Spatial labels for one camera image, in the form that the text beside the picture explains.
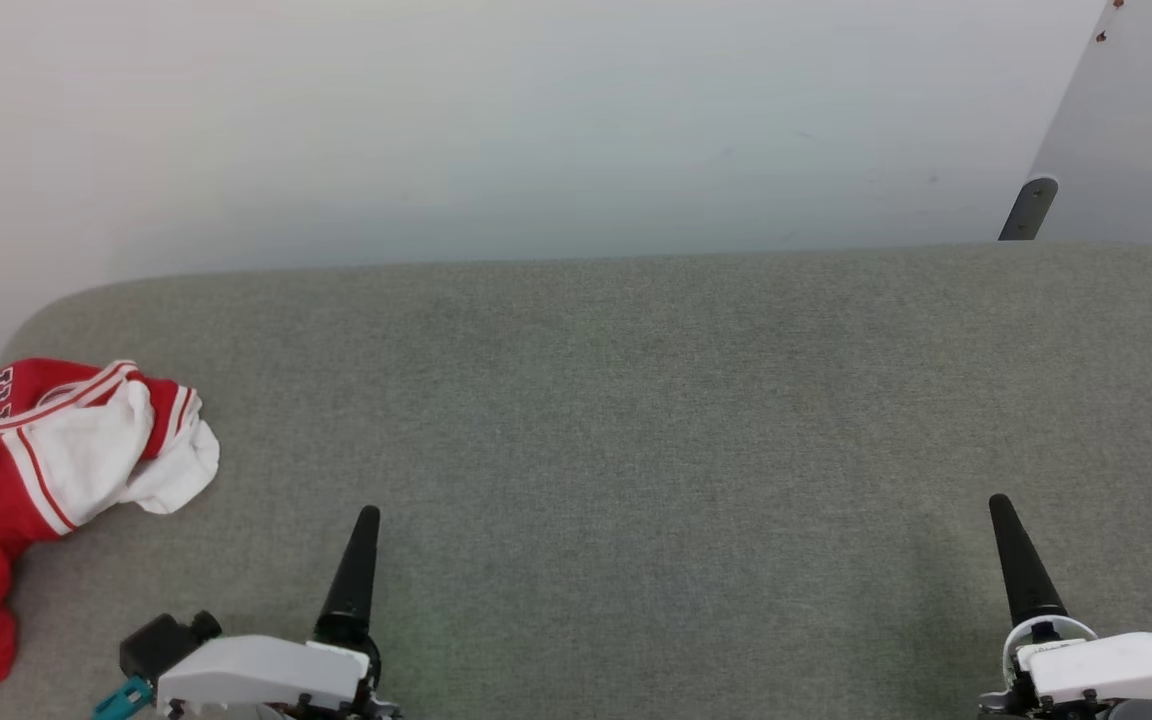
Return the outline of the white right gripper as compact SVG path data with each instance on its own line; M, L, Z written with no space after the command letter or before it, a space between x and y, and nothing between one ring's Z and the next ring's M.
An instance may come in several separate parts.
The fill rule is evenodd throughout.
M988 500L1011 632L983 719L1152 719L1152 632L1097 635L1068 616L1009 497Z

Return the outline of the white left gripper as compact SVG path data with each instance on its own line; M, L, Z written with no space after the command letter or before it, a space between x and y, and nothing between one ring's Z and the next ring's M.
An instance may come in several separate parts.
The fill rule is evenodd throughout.
M157 679L157 714L185 719L219 708L228 719L401 719L396 703L378 697L378 662L344 650L371 642L380 525L379 507L362 507L314 621L316 642L225 635L202 644Z

